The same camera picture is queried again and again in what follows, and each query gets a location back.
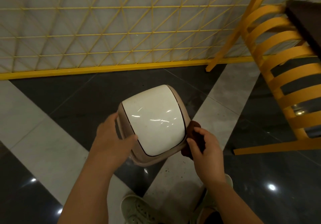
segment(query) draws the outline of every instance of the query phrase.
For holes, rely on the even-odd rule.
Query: tiled floor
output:
[[[310,62],[294,60],[274,72]],[[234,147],[294,137],[254,63],[217,65],[210,73],[197,66],[0,81],[0,219],[56,223],[98,124],[122,100],[161,84],[174,87],[189,116],[218,137],[236,192],[265,223],[318,223],[320,151],[231,155]],[[127,160],[110,183],[110,223],[124,222],[120,201],[132,192],[173,223],[187,223],[202,190],[193,162],[180,153],[146,168]]]

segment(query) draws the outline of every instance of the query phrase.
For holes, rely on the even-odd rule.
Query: yellow metal grid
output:
[[[0,28],[0,69],[2,76],[4,73],[17,73],[22,71],[39,71],[44,69],[59,70],[64,68],[83,68],[83,67],[102,67],[105,65],[110,66],[122,66],[127,63],[132,63],[131,67],[137,65],[139,67],[148,67],[148,65],[138,66],[141,63],[159,63],[169,62],[173,64],[175,61],[183,60],[180,63],[189,63],[188,61],[197,59],[209,59],[215,55],[224,40],[226,39],[229,32],[233,31],[237,22],[240,20],[243,12],[239,15],[235,15],[238,12],[235,10],[245,10],[249,0],[233,0],[232,2],[224,3],[223,0],[207,0],[207,3],[203,5],[192,5],[190,0],[180,0],[179,5],[162,5],[159,3],[162,0],[150,0],[150,5],[146,6],[128,6],[130,0],[118,0],[120,6],[98,6],[96,5],[98,0],[85,0],[87,5],[84,7],[68,7],[64,5],[64,0],[50,0],[52,7],[32,7],[27,5],[28,0],[6,0],[12,3],[11,7],[1,6],[0,14],[3,15],[10,13],[19,13],[20,17],[18,25],[13,29],[10,23],[1,18]],[[266,4],[278,4],[284,0],[264,0]],[[220,12],[212,13],[213,8],[220,9]],[[191,16],[187,19],[182,18],[182,10],[191,10]],[[39,17],[35,17],[32,13],[34,11],[54,11],[54,16],[49,28],[45,29],[43,24],[39,21]],[[77,28],[74,27],[73,17],[67,16],[65,12],[71,10],[82,10],[85,15],[79,22]],[[99,17],[95,13],[95,10],[115,10],[114,15],[109,21],[101,26]],[[127,10],[143,10],[142,15],[132,24],[128,20],[125,12]],[[156,10],[170,10],[170,14],[162,21],[155,19]],[[145,18],[150,15],[151,30],[150,31],[134,31],[135,27],[142,22],[146,22]],[[123,21],[125,32],[110,32],[109,28],[115,22],[117,18],[121,17]],[[92,20],[92,25],[99,32],[96,33],[83,33],[82,30],[88,20]],[[64,34],[54,34],[55,26],[58,20],[62,20],[65,26],[68,28],[68,32]],[[164,31],[162,28],[164,24],[174,20],[175,29]],[[23,35],[25,23],[29,22],[34,25],[37,30],[35,35]],[[194,29],[185,29],[185,27],[191,26]],[[215,24],[216,28],[209,29],[209,25]],[[155,41],[155,35],[165,35],[165,38],[159,41]],[[180,39],[178,34],[187,34],[186,37]],[[144,36],[138,43],[134,44],[132,41],[132,35]],[[95,41],[90,45],[86,46],[83,39],[93,38]],[[110,37],[121,37],[112,46],[110,45]],[[70,39],[69,44],[63,49],[61,44],[55,39],[66,38]],[[44,40],[40,47],[33,47],[30,45],[30,40]],[[14,49],[9,51],[5,45],[6,42],[14,40]],[[171,41],[170,47],[162,48],[165,42]],[[190,46],[184,46],[186,41],[191,40]],[[126,46],[129,49],[119,49],[120,45],[126,41]],[[104,51],[95,52],[94,47],[102,42],[104,45]],[[151,43],[150,49],[140,49],[142,44]],[[58,51],[55,54],[46,54],[45,49],[48,45],[51,45]],[[73,46],[78,46],[82,50],[80,52],[71,52]],[[20,54],[20,47],[27,47],[29,54]],[[241,57],[247,52],[245,45],[237,43],[235,45],[234,53]]]

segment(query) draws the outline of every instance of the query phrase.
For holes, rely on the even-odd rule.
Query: orange metal chair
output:
[[[297,141],[235,149],[234,153],[236,155],[242,155],[289,150],[321,149],[321,138],[311,139],[304,130],[305,128],[321,125],[321,111],[296,115],[292,109],[292,106],[295,104],[321,97],[321,84],[292,92],[286,96],[281,90],[281,86],[289,82],[302,77],[321,74],[321,64],[306,64],[288,70],[276,77],[273,76],[271,69],[276,66],[282,65],[290,59],[302,56],[312,56],[314,55],[314,52],[305,44],[303,38],[286,17],[271,18],[259,25],[256,25],[254,22],[264,15],[284,13],[284,7],[282,6],[266,5],[259,7],[261,3],[262,0],[251,0],[238,27],[229,37],[221,51],[216,54],[215,58],[208,65],[206,70],[210,71],[215,64],[223,58],[241,35],[274,98],[282,109],[282,112],[293,130]],[[280,32],[271,36],[264,42],[256,44],[255,41],[260,35],[271,30],[274,32],[279,30]],[[275,55],[270,55],[267,59],[263,56],[266,51],[275,45],[290,40],[300,40],[300,42],[295,47],[283,50]]]

